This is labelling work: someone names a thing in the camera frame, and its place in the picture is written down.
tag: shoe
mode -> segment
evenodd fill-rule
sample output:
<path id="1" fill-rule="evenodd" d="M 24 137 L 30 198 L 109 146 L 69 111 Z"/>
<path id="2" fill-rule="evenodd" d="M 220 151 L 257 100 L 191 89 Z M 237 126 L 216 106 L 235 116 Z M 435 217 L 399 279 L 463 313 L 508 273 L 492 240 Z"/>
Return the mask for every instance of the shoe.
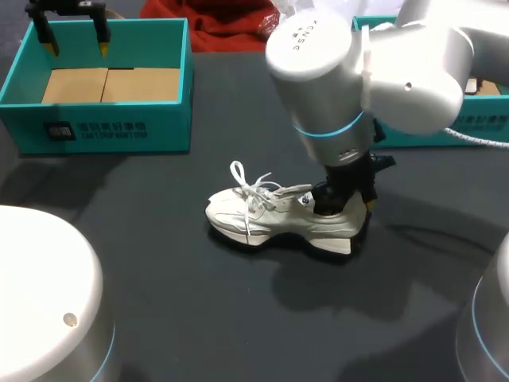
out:
<path id="1" fill-rule="evenodd" d="M 282 187 L 260 177 L 248 185 L 240 162 L 230 165 L 238 187 L 212 195 L 205 209 L 212 227 L 234 241 L 258 246 L 271 237 L 292 232 L 314 247 L 349 255 L 352 240 L 367 219 L 367 207 L 360 193 L 354 193 L 343 211 L 332 216 L 313 212 L 313 187 Z"/>

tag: metal cylinder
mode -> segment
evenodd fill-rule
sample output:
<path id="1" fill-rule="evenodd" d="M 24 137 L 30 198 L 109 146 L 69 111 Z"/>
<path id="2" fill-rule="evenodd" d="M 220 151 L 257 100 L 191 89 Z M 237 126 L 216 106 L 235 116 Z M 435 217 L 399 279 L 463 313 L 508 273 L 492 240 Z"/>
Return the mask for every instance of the metal cylinder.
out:
<path id="1" fill-rule="evenodd" d="M 0 206 L 0 232 L 0 381 L 118 381 L 115 323 L 91 245 L 32 209 Z"/>
<path id="2" fill-rule="evenodd" d="M 351 26 L 333 12 L 302 11 L 270 35 L 266 62 L 309 155 L 326 166 L 355 161 L 373 141 L 360 101 L 360 54 Z"/>
<path id="3" fill-rule="evenodd" d="M 509 379 L 509 236 L 477 284 L 457 327 L 456 351 L 468 382 Z"/>

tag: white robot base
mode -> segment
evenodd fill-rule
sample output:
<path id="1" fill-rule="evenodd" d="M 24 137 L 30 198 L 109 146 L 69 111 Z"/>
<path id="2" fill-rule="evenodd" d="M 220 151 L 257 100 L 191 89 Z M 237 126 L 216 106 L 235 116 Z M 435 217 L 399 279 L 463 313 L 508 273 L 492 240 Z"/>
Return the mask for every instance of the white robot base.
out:
<path id="1" fill-rule="evenodd" d="M 119 380 L 99 259 L 64 220 L 0 206 L 0 382 Z"/>
<path id="2" fill-rule="evenodd" d="M 456 352 L 468 382 L 509 380 L 509 235 L 500 245 L 457 327 Z"/>

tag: white shoelace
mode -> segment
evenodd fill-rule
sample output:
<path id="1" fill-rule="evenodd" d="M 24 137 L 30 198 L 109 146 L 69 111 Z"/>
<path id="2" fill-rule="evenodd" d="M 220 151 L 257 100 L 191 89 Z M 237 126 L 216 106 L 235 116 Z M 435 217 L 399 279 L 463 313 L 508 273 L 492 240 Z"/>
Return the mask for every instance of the white shoelace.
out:
<path id="1" fill-rule="evenodd" d="M 266 173 L 265 175 L 259 177 L 252 185 L 247 184 L 244 174 L 244 167 L 242 166 L 242 163 L 238 161 L 233 161 L 230 164 L 230 171 L 231 175 L 233 175 L 233 178 L 237 181 L 237 183 L 239 183 L 239 190 L 246 200 L 244 205 L 244 224 L 246 225 L 247 235 L 250 236 L 251 231 L 249 229 L 249 212 L 252 211 L 255 206 L 261 207 L 262 205 L 265 205 L 274 207 L 271 199 L 274 199 L 275 196 L 264 186 L 275 185 L 279 189 L 282 187 L 273 181 L 263 180 L 271 173 Z"/>

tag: dark tabletop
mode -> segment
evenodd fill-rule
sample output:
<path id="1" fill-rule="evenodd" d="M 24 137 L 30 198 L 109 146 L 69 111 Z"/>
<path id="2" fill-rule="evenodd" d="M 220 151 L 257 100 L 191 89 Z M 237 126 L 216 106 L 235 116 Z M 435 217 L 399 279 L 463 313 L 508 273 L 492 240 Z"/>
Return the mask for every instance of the dark tabletop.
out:
<path id="1" fill-rule="evenodd" d="M 7 45 L 1 82 L 17 48 Z M 72 222 L 101 260 L 123 379 L 460 381 L 457 314 L 509 226 L 509 154 L 392 152 L 365 247 L 346 264 L 309 257 L 299 240 L 247 254 L 204 215 L 235 184 L 230 162 L 283 185 L 324 171 L 261 54 L 198 54 L 195 66 L 189 154 L 21 159 L 0 129 L 0 203 Z"/>

